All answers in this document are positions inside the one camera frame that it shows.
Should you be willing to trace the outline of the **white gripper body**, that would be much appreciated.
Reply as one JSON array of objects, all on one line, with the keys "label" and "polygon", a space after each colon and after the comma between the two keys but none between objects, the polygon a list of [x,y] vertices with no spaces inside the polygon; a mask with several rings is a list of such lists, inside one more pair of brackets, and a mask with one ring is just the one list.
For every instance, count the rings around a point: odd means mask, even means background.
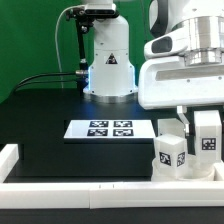
[{"label": "white gripper body", "polygon": [[145,44],[138,82],[144,109],[224,102],[224,49],[190,49],[193,43],[178,29]]}]

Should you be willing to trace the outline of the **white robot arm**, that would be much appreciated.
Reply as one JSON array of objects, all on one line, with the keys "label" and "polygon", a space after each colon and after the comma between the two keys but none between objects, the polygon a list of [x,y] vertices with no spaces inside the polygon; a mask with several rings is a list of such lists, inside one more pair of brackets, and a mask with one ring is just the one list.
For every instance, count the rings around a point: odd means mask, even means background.
[{"label": "white robot arm", "polygon": [[94,61],[86,97],[101,102],[138,93],[145,109],[224,103],[224,0],[153,0],[139,82],[129,61],[127,21],[113,0],[83,0],[94,16]]}]

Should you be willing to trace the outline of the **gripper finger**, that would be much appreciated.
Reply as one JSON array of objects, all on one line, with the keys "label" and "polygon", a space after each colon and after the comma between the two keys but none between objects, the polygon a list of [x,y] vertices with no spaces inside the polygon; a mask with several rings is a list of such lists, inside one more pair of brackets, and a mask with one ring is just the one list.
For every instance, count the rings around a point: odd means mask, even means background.
[{"label": "gripper finger", "polygon": [[187,117],[185,116],[186,113],[187,113],[187,107],[186,106],[178,106],[177,107],[177,115],[178,115],[180,121],[184,125],[185,135],[188,136],[189,133],[190,133],[190,123],[189,123]]}]

